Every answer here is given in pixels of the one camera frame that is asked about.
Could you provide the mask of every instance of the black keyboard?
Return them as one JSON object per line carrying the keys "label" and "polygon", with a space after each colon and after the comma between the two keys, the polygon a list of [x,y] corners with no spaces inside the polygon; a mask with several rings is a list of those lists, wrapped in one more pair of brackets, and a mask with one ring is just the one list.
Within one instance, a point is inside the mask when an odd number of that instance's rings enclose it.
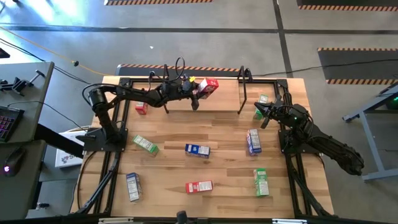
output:
{"label": "black keyboard", "polygon": [[19,121],[24,114],[24,110],[0,106],[0,141],[7,142],[14,130],[17,128]]}

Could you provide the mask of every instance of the red carton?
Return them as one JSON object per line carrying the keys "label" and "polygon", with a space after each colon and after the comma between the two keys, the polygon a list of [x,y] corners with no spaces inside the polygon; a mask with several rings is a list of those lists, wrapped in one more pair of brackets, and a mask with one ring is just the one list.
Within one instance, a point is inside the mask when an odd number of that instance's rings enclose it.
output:
{"label": "red carton", "polygon": [[211,180],[186,183],[185,189],[188,194],[194,194],[197,192],[204,192],[208,190],[213,190],[213,183]]}
{"label": "red carton", "polygon": [[136,111],[139,114],[145,115],[147,114],[147,110],[148,110],[148,104],[144,103],[144,102],[137,102],[136,104]]}
{"label": "red carton", "polygon": [[205,78],[198,87],[199,93],[207,93],[201,99],[207,99],[218,88],[218,81],[212,78]]}

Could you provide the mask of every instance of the yellow and black striped tape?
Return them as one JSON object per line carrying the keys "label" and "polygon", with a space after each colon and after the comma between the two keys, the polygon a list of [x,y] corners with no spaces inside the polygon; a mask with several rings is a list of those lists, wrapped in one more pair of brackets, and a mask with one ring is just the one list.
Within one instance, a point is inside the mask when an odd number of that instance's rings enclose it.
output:
{"label": "yellow and black striped tape", "polygon": [[130,6],[142,4],[208,3],[213,0],[105,0],[105,6]]}
{"label": "yellow and black striped tape", "polygon": [[379,11],[379,12],[396,12],[397,6],[315,6],[304,5],[299,6],[299,9],[306,10],[341,10],[341,11]]}
{"label": "yellow and black striped tape", "polygon": [[326,80],[326,82],[331,85],[391,85],[398,82],[398,80],[337,78]]}
{"label": "yellow and black striped tape", "polygon": [[319,47],[318,51],[321,51],[321,50],[398,51],[398,49],[379,49],[379,48]]}
{"label": "yellow and black striped tape", "polygon": [[[120,67],[127,68],[163,68],[164,65],[137,65],[137,64],[121,64]],[[168,69],[175,69],[175,66],[167,66]],[[239,68],[213,68],[213,67],[195,67],[185,66],[185,70],[201,70],[201,71],[217,71],[217,72],[238,72]]]}

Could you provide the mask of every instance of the gray floor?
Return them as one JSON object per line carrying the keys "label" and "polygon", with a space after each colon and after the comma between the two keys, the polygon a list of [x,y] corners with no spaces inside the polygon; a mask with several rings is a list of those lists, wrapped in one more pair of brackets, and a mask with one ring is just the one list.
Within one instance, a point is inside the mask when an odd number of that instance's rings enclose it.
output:
{"label": "gray floor", "polygon": [[[211,4],[171,4],[166,6],[103,6],[103,1],[22,0],[20,6],[6,1],[0,13],[3,24],[29,26],[93,26],[151,28],[239,28],[276,29],[272,0],[214,0]],[[285,29],[398,29],[398,12],[303,11],[293,0],[279,0]],[[15,31],[30,40],[97,71],[113,74],[120,63],[174,63],[183,56],[187,65],[204,67],[249,67],[254,74],[283,72],[284,61],[278,34],[181,33],[181,32],[37,32]],[[20,39],[1,32],[1,38],[23,46],[46,60],[90,82],[102,77],[75,68],[72,64]],[[292,68],[319,66],[318,47],[397,48],[398,35],[286,35]],[[0,63],[29,62],[32,58],[10,49],[12,57]],[[326,85],[322,70],[294,73],[304,78],[312,115],[326,133],[353,146],[364,157],[364,173],[376,171],[362,125],[346,124],[343,115],[359,108],[386,86]],[[54,72],[46,103],[63,111],[80,125],[91,123],[93,113],[81,98],[84,84]],[[54,131],[74,128],[73,123],[44,108],[40,122]],[[70,208],[72,188],[79,167],[54,169],[54,150],[47,150],[40,179],[46,181],[40,200],[55,205],[41,215],[65,214]],[[388,157],[388,167],[396,165]],[[360,177],[346,174],[327,157],[326,176],[335,213],[357,218],[396,223],[398,220],[398,177],[365,184]],[[60,200],[59,194],[69,195]]]}

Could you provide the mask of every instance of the cardboard box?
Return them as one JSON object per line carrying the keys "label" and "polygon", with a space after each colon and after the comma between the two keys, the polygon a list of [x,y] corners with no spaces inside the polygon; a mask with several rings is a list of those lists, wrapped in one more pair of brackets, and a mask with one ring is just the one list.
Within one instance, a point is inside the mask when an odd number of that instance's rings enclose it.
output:
{"label": "cardboard box", "polygon": [[257,197],[269,195],[268,179],[265,168],[254,170],[254,185],[256,186]]}
{"label": "cardboard box", "polygon": [[[268,96],[266,95],[261,95],[259,99],[259,103],[267,103],[268,102]],[[262,119],[263,115],[261,112],[256,108],[256,111],[254,112],[254,119]]]}
{"label": "cardboard box", "polygon": [[185,153],[189,156],[197,156],[208,159],[210,156],[210,147],[186,144]]}
{"label": "cardboard box", "polygon": [[259,133],[256,129],[250,129],[246,134],[248,140],[248,149],[250,156],[256,156],[261,153],[261,142]]}
{"label": "cardboard box", "polygon": [[153,156],[156,156],[156,154],[159,151],[159,148],[153,144],[152,142],[144,139],[143,137],[136,135],[132,139],[134,143],[136,143],[138,146],[141,148],[145,149],[147,152],[151,153]]}
{"label": "cardboard box", "polygon": [[129,191],[130,202],[141,199],[142,189],[139,176],[135,172],[126,175],[127,189]]}
{"label": "cardboard box", "polygon": [[186,183],[185,190],[187,191],[188,194],[209,191],[213,190],[213,183],[211,180]]}
{"label": "cardboard box", "polygon": [[141,115],[145,115],[147,114],[147,110],[148,110],[148,104],[144,103],[144,102],[137,102],[136,104],[136,111],[141,114]]}
{"label": "cardboard box", "polygon": [[199,93],[206,93],[201,99],[207,99],[218,88],[218,81],[212,78],[205,78],[198,86]]}

